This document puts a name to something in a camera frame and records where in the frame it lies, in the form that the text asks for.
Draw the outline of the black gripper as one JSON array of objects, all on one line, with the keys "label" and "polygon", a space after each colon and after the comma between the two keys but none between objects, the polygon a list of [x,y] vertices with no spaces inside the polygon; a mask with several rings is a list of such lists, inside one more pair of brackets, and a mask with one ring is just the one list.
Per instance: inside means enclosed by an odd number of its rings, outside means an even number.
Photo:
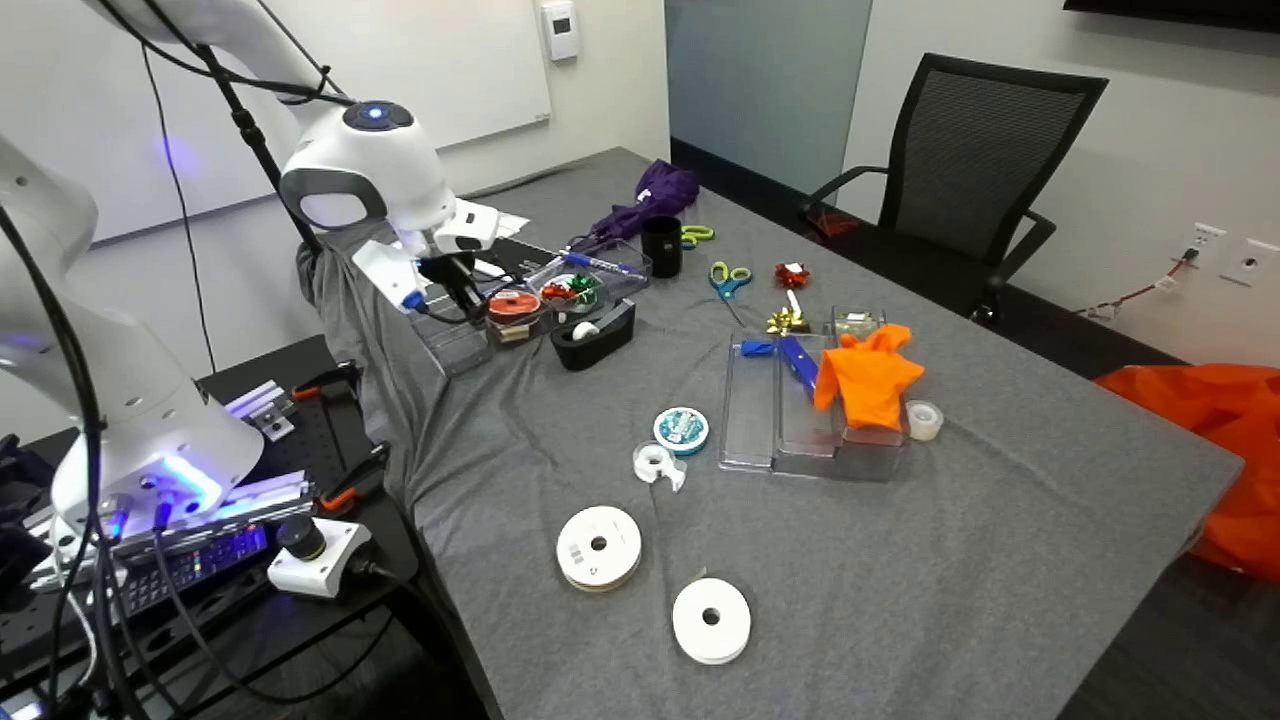
[{"label": "black gripper", "polygon": [[489,298],[479,279],[514,286],[515,274],[491,255],[491,245],[479,236],[434,236],[430,251],[416,270],[447,293],[447,301],[470,316],[479,320],[489,312]]}]

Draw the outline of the robot base controller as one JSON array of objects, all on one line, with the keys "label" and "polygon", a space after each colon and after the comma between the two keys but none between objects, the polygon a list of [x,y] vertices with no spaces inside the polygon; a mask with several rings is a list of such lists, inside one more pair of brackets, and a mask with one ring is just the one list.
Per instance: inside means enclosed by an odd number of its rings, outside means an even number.
[{"label": "robot base controller", "polygon": [[91,538],[55,512],[35,512],[28,534],[47,557],[28,571],[26,587],[40,602],[60,587],[91,602],[95,559],[108,559],[108,620],[122,624],[253,559],[269,544],[272,520],[303,518],[309,507],[309,477],[286,471],[248,481],[211,507],[182,505],[178,495],[122,501]]}]

